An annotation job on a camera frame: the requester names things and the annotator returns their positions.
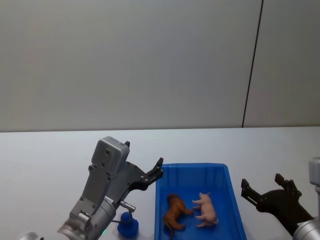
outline blue object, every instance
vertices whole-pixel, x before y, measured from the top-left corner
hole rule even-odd
[[[168,194],[179,195],[186,207],[195,206],[199,192],[208,193],[216,211],[218,224],[197,228],[202,220],[193,215],[178,219],[185,230],[174,231],[174,240],[246,240],[228,167],[219,163],[175,163],[162,166],[163,177],[156,181],[154,240],[168,240],[170,231],[163,222],[168,211]]]
[[[120,220],[124,223],[118,224],[118,232],[125,238],[130,239],[137,235],[139,223],[136,219],[132,218],[132,221],[130,221],[130,213],[124,212],[122,213]]]

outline white table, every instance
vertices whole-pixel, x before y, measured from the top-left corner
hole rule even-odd
[[[226,164],[248,240],[291,238],[275,217],[240,196],[242,178],[264,193],[279,187],[274,177],[281,173],[301,190],[301,205],[317,215],[308,160],[320,156],[320,127],[0,133],[0,238],[56,231],[81,195],[97,141],[105,136],[130,141],[128,161],[144,171],[159,157],[165,163]],[[126,201],[137,207],[137,239],[153,240],[155,184]],[[115,218],[124,211],[119,208]],[[101,239],[119,239],[115,223]]]

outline gray wall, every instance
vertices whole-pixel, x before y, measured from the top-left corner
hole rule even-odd
[[[317,125],[320,1],[264,1],[244,126]]]
[[[2,0],[0,131],[241,127],[260,7]],[[245,127],[320,124],[319,12],[265,1]]]

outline toy pig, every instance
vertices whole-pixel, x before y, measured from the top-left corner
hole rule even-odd
[[[194,206],[194,209],[201,209],[201,215],[195,216],[197,219],[203,220],[201,224],[198,224],[198,228],[202,228],[204,226],[211,227],[218,223],[217,214],[212,205],[211,199],[209,197],[210,192],[207,194],[199,193],[199,200],[192,201],[194,204],[200,204],[198,206]]]

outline animal figurine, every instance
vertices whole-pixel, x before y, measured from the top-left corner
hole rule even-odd
[[[172,240],[174,237],[174,230],[183,230],[186,227],[185,224],[179,224],[177,218],[181,214],[193,214],[194,211],[188,210],[184,201],[176,194],[169,194],[166,200],[169,204],[169,210],[164,215],[163,222],[170,230],[169,240]]]
[[[194,209],[201,209],[201,215],[195,216],[197,219],[203,220],[201,224],[198,224],[198,228],[202,228],[204,226],[211,227],[213,225],[216,225],[219,220],[217,219],[217,214],[215,211],[215,208],[211,202],[211,199],[209,197],[210,192],[207,194],[199,193],[199,200],[192,201],[194,204],[200,204],[198,206],[194,206]]]

